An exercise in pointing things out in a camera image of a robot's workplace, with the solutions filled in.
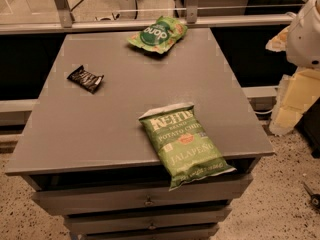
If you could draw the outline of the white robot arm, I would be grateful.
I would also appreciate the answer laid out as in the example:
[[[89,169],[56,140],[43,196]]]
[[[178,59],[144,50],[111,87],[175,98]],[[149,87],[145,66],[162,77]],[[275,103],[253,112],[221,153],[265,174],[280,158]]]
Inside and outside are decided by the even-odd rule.
[[[308,0],[292,20],[286,56],[298,67],[320,68],[320,0]]]

